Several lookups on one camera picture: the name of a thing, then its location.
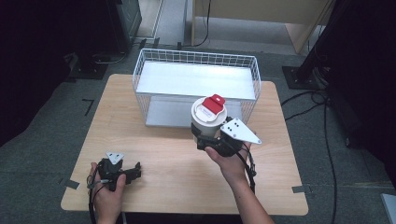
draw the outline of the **metal basket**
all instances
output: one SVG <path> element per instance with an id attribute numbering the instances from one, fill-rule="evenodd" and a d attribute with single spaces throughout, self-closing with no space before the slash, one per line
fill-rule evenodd
<path id="1" fill-rule="evenodd" d="M 261 92 L 254 56 L 165 49 L 141 49 L 133 85 L 148 126 L 190 127 L 193 102 L 214 93 L 247 123 Z"/>

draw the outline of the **table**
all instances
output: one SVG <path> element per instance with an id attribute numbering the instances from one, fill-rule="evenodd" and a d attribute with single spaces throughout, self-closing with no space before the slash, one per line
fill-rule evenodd
<path id="1" fill-rule="evenodd" d="M 260 202 L 271 215 L 305 215 L 304 193 L 292 190 L 302 183 L 274 83 L 262 83 L 247 126 L 263 141 L 251 148 Z M 124 169 L 142 164 L 142 176 L 125 188 L 123 212 L 238 214 L 219 167 L 196 149 L 189 129 L 145 126 L 131 75 L 112 75 L 106 84 L 71 175 L 81 185 L 66 189 L 64 210 L 88 211 L 91 162 L 99 162 L 108 151 L 125 155 Z"/>
<path id="2" fill-rule="evenodd" d="M 211 1 L 210 18 L 285 23 L 294 49 L 300 53 L 316 27 L 326 24 L 332 3 L 333 0 L 216 0 Z M 192 0 L 192 45 L 195 17 L 206 17 L 208 6 L 209 0 Z"/>

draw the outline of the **wire rack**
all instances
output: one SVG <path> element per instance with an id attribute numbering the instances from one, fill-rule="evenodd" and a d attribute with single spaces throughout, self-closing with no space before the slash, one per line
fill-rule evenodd
<path id="1" fill-rule="evenodd" d="M 140 105 L 142 114 L 145 119 L 148 118 L 151 97 L 153 94 L 143 94 L 138 91 L 139 81 L 143 75 L 143 70 L 148 62 L 166 63 L 166 64 L 190 64 L 198 66 L 220 66 L 227 68 L 247 68 L 251 74 L 251 86 L 254 91 L 253 100 L 231 99 L 240 104 L 241 120 L 245 123 L 260 97 L 261 92 L 261 78 L 257 60 L 254 56 L 248 55 L 232 55 L 232 54 L 218 54 L 195 51 L 181 51 L 181 50 L 166 50 L 166 49 L 141 49 L 137 63 L 134 69 L 133 85 Z"/>

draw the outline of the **human hand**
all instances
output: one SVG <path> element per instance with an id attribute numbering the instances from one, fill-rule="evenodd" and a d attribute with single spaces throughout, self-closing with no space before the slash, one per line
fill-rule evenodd
<path id="1" fill-rule="evenodd" d="M 251 143 L 245 142 L 242 149 L 239 150 L 239 154 L 244 158 L 244 160 L 248 157 L 250 146 Z M 231 187 L 241 182 L 248 182 L 245 175 L 245 164 L 242 163 L 241 159 L 239 159 L 236 154 L 231 157 L 222 157 L 212 147 L 206 147 L 205 152 L 212 161 L 218 164 L 221 173 Z"/>
<path id="2" fill-rule="evenodd" d="M 93 174 L 97 167 L 96 162 L 91 163 L 91 172 Z M 126 175 L 120 175 L 117 180 L 116 190 L 110 191 L 103 184 L 98 183 L 93 188 L 94 202 L 93 205 L 98 214 L 98 224 L 116 223 L 122 207 L 122 194 L 125 187 Z M 99 172 L 96 174 L 95 182 L 100 181 Z"/>

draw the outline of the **tripod base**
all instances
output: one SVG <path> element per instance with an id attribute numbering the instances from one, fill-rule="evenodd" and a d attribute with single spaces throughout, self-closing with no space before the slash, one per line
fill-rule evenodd
<path id="1" fill-rule="evenodd" d="M 297 90 L 319 90 L 317 80 L 312 73 L 306 80 L 299 80 L 297 78 L 298 69 L 299 67 L 282 66 L 283 75 L 285 76 L 289 88 Z"/>

